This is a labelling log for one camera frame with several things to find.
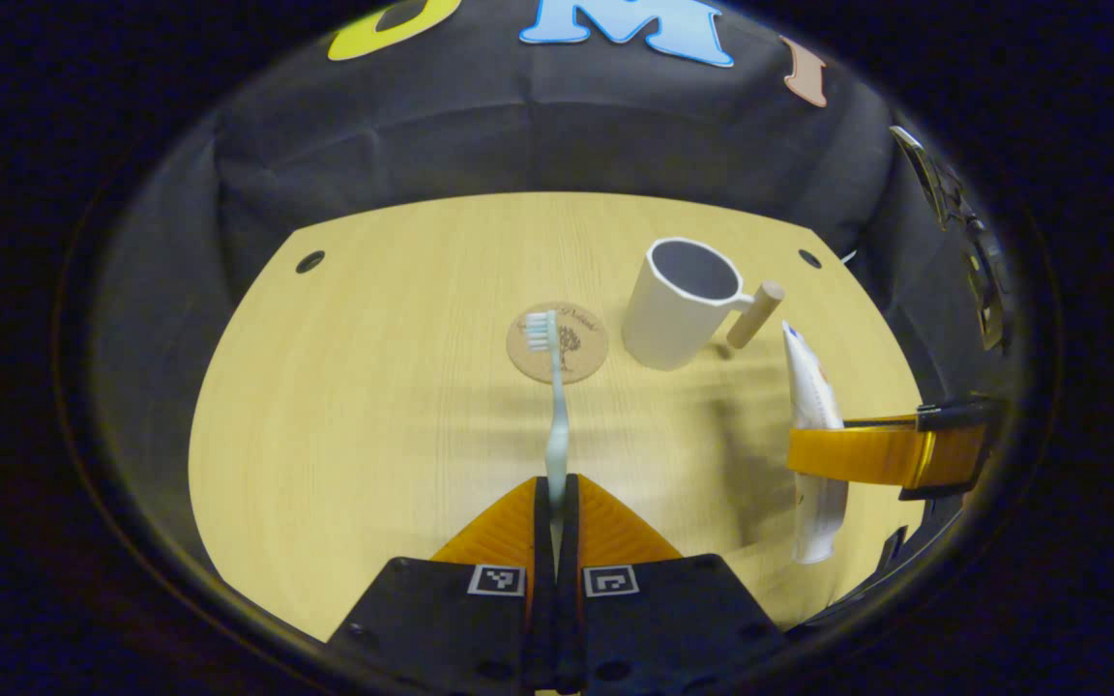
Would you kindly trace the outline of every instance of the cork coaster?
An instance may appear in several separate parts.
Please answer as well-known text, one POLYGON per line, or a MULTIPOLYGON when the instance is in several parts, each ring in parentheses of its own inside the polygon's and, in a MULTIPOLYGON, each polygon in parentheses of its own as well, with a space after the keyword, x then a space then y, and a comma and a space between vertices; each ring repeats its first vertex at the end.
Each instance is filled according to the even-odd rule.
POLYGON ((560 335, 560 379, 563 384, 571 384, 587 379, 605 364, 609 355, 609 334, 605 322, 596 314, 587 312, 578 304, 543 303, 527 308, 514 317, 505 335, 505 352, 522 374, 545 384, 553 382, 553 357, 547 351, 534 352, 527 347, 527 314, 557 310, 557 334, 560 335))

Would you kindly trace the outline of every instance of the toothpaste tube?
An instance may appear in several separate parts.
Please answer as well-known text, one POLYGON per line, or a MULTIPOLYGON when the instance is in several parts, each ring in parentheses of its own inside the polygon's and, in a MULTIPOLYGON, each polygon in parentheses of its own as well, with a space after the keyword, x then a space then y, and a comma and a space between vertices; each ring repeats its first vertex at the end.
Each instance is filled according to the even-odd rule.
MULTIPOLYGON (((846 423, 840 419, 832 385, 828 384, 818 357, 799 332, 793 331, 788 322, 781 323, 785 329, 793 428, 843 429, 846 423)), ((793 472, 793 476, 797 479, 793 560, 819 563, 832 556, 832 541, 846 519, 849 483, 804 472, 793 472)))

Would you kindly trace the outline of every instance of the wooden table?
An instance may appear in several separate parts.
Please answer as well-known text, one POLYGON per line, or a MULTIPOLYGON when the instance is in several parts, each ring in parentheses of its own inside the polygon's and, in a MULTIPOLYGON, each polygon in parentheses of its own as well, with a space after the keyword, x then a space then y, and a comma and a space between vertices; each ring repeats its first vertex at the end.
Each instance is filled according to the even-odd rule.
POLYGON ((205 375, 190 442, 201 538, 236 590, 325 640, 393 556, 429 558, 543 476, 551 393, 505 352, 509 322, 565 300, 599 314, 609 356, 568 388, 569 471, 610 490, 682 553, 716 552, 780 626, 874 569, 922 502, 852 484, 836 553, 791 560, 788 372, 801 331, 846 418, 920 402, 897 341, 812 232, 615 194, 424 202, 296 231, 244 296, 205 375), (786 300, 742 352, 726 321, 684 369, 647 370, 619 322, 647 245, 685 235, 786 300), (799 251, 822 263, 815 268, 799 251), (326 253, 310 272, 296 264, 326 253))

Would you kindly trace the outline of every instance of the toothbrush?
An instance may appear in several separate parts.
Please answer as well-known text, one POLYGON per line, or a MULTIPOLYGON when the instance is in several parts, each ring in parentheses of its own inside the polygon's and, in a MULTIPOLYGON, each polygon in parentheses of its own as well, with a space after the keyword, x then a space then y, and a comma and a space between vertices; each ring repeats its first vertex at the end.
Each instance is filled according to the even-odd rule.
POLYGON ((554 366, 554 425, 548 432, 545 468, 548 474, 548 509, 560 516, 561 498, 566 494, 566 449, 569 447, 569 418, 566 415, 566 391, 560 383, 560 341, 557 339, 557 312, 527 314, 527 347, 548 351, 554 366))

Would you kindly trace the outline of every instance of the white mug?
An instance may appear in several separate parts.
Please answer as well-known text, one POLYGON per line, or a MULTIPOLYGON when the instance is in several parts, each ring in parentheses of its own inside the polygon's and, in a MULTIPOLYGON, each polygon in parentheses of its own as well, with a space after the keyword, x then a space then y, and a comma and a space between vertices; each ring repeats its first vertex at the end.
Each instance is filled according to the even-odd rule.
POLYGON ((745 295, 737 268, 707 244, 658 238, 638 269, 622 339, 642 364, 676 370, 698 354, 730 310, 743 313, 730 331, 730 345, 745 347, 784 296, 774 282, 745 295))

